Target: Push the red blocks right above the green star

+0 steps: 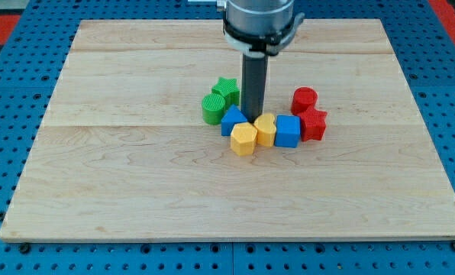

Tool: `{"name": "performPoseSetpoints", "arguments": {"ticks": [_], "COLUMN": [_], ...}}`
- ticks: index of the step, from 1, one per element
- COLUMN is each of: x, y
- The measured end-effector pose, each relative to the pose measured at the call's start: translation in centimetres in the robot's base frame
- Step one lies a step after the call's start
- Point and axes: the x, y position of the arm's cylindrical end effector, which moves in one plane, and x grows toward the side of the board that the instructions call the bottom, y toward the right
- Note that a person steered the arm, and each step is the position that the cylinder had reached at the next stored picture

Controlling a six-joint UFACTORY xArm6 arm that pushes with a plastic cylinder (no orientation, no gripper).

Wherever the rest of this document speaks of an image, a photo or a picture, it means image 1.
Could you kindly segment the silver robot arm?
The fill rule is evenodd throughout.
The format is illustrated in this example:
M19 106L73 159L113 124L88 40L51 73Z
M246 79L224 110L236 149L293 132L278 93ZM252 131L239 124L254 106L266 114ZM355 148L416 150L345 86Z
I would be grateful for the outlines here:
M305 20L294 0L188 0L215 6L222 14L224 39L244 56L274 57L288 47Z

